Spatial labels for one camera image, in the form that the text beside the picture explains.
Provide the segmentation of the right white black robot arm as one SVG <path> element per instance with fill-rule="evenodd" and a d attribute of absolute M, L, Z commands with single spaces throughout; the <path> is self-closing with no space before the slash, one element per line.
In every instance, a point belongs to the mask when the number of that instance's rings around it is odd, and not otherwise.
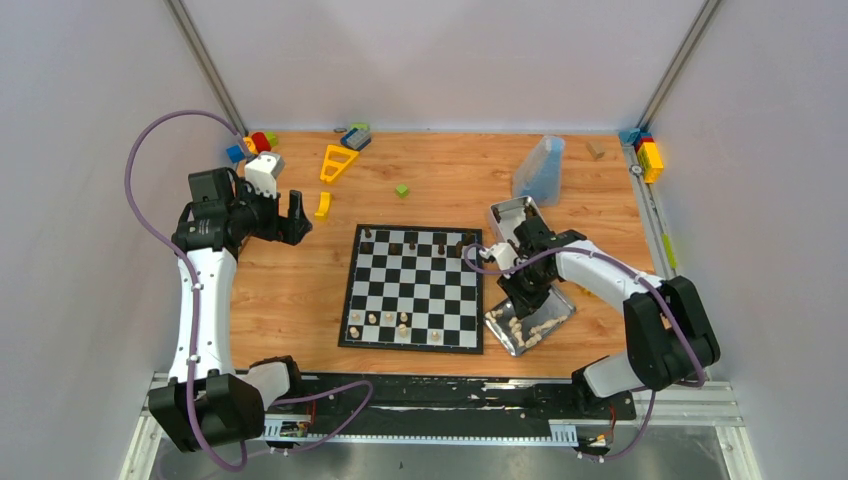
<path fill-rule="evenodd" d="M 625 349 L 575 371 L 571 403 L 596 417 L 611 397 L 633 390 L 698 387 L 721 350 L 694 283 L 664 279 L 612 257 L 585 235 L 553 232 L 539 217 L 522 221 L 512 238 L 479 253 L 498 267 L 498 284 L 525 318 L 548 300 L 556 281 L 588 290 L 623 317 Z"/>

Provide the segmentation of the black white chessboard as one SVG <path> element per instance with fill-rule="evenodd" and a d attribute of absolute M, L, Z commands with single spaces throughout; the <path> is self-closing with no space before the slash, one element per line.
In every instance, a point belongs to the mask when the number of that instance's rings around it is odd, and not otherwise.
<path fill-rule="evenodd" d="M 481 262 L 462 258 L 465 246 L 482 239 L 474 228 L 358 225 L 339 346 L 482 354 Z"/>

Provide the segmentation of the white metal box dark pieces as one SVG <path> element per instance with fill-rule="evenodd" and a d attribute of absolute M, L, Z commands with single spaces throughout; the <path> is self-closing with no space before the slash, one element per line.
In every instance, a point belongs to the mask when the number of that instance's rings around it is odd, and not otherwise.
<path fill-rule="evenodd" d="M 533 241 L 552 236 L 535 200 L 522 196 L 490 206 L 488 213 L 493 243 L 525 247 Z"/>

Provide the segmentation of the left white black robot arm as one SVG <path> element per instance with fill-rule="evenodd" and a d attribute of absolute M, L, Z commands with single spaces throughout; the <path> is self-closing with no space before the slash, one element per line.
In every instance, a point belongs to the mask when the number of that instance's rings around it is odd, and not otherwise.
<path fill-rule="evenodd" d="M 278 175 L 222 167 L 188 177 L 191 200 L 170 238 L 182 287 L 177 348 L 167 385 L 148 396 L 153 417 L 182 452 L 257 438 L 271 404 L 293 413 L 305 403 L 307 389 L 291 356 L 260 360 L 240 375 L 231 355 L 231 296 L 242 244 L 257 238 L 296 245 L 312 229 L 296 190 L 280 215 Z"/>

